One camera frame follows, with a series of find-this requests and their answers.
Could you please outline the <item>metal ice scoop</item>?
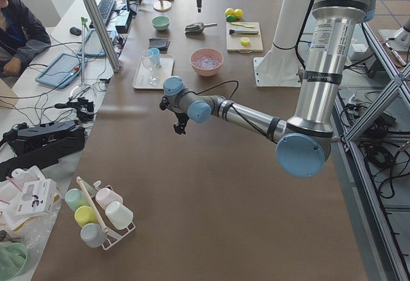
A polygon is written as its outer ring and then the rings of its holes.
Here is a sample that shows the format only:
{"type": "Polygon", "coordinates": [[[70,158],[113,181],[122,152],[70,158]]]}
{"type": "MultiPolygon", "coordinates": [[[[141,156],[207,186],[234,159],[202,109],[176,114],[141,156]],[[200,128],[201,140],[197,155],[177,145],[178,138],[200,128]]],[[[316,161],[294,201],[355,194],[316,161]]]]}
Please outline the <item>metal ice scoop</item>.
{"type": "Polygon", "coordinates": [[[217,23],[205,24],[203,22],[195,22],[195,23],[187,25],[184,29],[184,33],[186,35],[199,35],[199,34],[202,34],[205,28],[215,27],[217,25],[218,25],[217,23]]]}

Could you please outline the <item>pile of clear ice cubes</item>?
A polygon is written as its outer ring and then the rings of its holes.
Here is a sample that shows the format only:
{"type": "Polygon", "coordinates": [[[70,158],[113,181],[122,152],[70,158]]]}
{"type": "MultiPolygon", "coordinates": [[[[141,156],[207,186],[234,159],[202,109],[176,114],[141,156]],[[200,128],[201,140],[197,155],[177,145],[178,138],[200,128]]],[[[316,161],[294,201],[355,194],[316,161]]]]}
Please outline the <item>pile of clear ice cubes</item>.
{"type": "Polygon", "coordinates": [[[199,56],[193,60],[193,65],[202,70],[212,70],[219,67],[221,62],[215,56],[199,56]]]}

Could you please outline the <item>light blue cup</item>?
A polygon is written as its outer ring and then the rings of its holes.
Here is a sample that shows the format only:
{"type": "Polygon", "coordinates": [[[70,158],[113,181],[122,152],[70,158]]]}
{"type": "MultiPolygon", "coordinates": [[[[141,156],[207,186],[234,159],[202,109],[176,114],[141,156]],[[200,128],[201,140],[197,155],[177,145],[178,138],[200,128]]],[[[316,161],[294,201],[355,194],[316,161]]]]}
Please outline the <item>light blue cup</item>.
{"type": "Polygon", "coordinates": [[[151,62],[155,65],[155,66],[160,66],[160,50],[156,47],[151,47],[150,52],[152,54],[151,56],[151,62]]]}

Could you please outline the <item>pastel pink cup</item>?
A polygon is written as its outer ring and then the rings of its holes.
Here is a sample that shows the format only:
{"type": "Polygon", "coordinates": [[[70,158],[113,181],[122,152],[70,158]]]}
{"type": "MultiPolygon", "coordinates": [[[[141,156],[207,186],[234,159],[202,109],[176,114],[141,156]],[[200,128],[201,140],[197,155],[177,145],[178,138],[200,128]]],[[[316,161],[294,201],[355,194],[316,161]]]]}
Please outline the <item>pastel pink cup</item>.
{"type": "Polygon", "coordinates": [[[105,210],[112,202],[123,203],[123,198],[110,188],[102,188],[95,194],[96,202],[105,210]]]}

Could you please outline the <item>pastel green cup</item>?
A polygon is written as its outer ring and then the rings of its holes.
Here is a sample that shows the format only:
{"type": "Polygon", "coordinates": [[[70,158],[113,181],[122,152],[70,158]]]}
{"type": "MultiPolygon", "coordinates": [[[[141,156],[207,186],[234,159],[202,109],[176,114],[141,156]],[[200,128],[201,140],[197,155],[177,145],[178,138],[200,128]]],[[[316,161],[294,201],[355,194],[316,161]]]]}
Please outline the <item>pastel green cup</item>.
{"type": "Polygon", "coordinates": [[[76,210],[81,206],[88,205],[86,196],[80,189],[77,188],[68,190],[64,196],[64,201],[72,212],[76,212],[76,210]]]}

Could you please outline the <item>pastel yellow cup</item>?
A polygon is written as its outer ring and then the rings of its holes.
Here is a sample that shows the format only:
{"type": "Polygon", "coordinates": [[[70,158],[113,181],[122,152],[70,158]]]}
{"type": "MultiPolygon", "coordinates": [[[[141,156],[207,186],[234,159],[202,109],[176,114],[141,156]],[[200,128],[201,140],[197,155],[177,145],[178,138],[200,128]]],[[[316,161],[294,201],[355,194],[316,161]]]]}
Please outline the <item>pastel yellow cup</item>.
{"type": "Polygon", "coordinates": [[[74,213],[74,219],[80,227],[84,227],[89,223],[98,223],[92,208],[88,205],[78,207],[74,213]]]}

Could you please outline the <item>green lime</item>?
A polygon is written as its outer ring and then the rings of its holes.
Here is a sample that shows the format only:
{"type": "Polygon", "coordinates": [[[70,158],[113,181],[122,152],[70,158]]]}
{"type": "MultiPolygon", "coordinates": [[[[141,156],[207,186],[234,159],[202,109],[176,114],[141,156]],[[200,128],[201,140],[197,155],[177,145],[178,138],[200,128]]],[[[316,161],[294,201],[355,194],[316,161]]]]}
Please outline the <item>green lime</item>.
{"type": "Polygon", "coordinates": [[[236,21],[235,15],[227,15],[225,19],[226,19],[227,22],[235,22],[236,21]]]}

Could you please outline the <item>green bowl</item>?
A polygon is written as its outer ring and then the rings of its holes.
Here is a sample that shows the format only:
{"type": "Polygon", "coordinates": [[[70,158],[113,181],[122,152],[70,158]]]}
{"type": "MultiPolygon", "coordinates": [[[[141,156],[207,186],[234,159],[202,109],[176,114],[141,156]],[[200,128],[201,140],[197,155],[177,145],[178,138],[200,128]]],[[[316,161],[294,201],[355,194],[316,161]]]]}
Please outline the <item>green bowl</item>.
{"type": "Polygon", "coordinates": [[[170,26],[170,19],[164,15],[159,15],[152,19],[151,24],[155,30],[165,31],[170,26]]]}

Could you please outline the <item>steel muddler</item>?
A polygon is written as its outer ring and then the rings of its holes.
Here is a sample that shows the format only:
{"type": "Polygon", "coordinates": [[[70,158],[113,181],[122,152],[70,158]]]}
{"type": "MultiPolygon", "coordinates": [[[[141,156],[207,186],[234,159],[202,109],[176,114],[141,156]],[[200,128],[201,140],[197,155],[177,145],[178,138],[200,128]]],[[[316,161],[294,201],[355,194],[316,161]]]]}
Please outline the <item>steel muddler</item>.
{"type": "Polygon", "coordinates": [[[230,35],[258,35],[259,31],[230,29],[229,34],[230,35]]]}

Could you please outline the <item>pink bowl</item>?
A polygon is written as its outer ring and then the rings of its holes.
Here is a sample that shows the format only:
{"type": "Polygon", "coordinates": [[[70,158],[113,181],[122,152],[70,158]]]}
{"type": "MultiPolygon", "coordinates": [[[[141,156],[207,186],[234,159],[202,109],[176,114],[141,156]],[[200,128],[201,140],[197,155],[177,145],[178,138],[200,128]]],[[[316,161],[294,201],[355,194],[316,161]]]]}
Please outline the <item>pink bowl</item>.
{"type": "Polygon", "coordinates": [[[210,77],[219,72],[224,63],[224,57],[215,49],[198,49],[190,55],[190,63],[198,75],[210,77]]]}

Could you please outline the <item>yellow plastic knife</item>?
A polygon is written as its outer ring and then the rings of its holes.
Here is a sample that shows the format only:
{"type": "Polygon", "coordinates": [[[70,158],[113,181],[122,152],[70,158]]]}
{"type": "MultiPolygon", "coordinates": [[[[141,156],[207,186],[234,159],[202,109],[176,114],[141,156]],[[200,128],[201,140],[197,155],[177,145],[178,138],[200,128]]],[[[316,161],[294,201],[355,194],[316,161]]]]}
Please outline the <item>yellow plastic knife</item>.
{"type": "Polygon", "coordinates": [[[245,24],[245,23],[242,23],[242,22],[231,22],[231,25],[233,25],[233,26],[241,26],[241,27],[244,27],[244,28],[255,28],[255,25],[245,24]]]}

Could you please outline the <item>lemon half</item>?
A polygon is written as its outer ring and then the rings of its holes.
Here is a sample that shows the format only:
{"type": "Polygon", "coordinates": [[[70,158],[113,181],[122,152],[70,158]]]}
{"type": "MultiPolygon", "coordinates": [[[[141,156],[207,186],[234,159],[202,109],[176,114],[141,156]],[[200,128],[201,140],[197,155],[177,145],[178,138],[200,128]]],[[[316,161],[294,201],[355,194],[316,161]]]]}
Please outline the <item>lemon half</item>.
{"type": "Polygon", "coordinates": [[[241,43],[241,45],[246,46],[246,45],[250,44],[250,40],[247,37],[241,37],[240,43],[241,43]]]}

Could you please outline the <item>blue teach pendant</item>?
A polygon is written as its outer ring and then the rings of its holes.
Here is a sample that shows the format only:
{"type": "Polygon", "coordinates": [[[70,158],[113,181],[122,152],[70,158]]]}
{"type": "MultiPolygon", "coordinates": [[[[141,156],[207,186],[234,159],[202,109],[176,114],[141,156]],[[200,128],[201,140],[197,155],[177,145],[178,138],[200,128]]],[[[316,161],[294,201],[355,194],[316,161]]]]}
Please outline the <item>blue teach pendant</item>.
{"type": "Polygon", "coordinates": [[[70,85],[80,73],[81,57],[61,53],[43,72],[37,75],[35,81],[51,88],[63,89],[70,85]]]}
{"type": "MultiPolygon", "coordinates": [[[[114,41],[117,36],[115,30],[107,30],[107,34],[111,40],[114,41]]],[[[82,47],[77,51],[78,56],[82,56],[82,47]]],[[[90,29],[85,37],[85,57],[86,58],[103,58],[105,57],[105,51],[100,43],[97,31],[95,29],[90,29]]]]}

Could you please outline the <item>white product box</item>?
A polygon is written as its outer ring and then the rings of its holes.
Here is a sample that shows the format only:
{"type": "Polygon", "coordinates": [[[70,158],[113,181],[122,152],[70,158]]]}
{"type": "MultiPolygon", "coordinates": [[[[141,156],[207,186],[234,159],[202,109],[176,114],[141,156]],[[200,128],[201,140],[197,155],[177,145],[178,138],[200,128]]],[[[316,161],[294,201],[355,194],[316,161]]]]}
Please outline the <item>white product box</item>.
{"type": "Polygon", "coordinates": [[[42,216],[52,211],[56,183],[51,179],[26,182],[17,202],[17,216],[42,216]]]}

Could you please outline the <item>seated person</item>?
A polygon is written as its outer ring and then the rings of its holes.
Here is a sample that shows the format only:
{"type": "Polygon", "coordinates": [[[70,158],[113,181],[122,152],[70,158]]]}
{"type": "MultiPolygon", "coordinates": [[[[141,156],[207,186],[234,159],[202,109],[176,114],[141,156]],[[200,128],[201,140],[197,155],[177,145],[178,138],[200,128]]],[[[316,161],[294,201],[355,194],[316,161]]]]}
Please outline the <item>seated person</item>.
{"type": "Polygon", "coordinates": [[[50,46],[44,25],[21,0],[1,0],[1,77],[19,77],[50,46]]]}

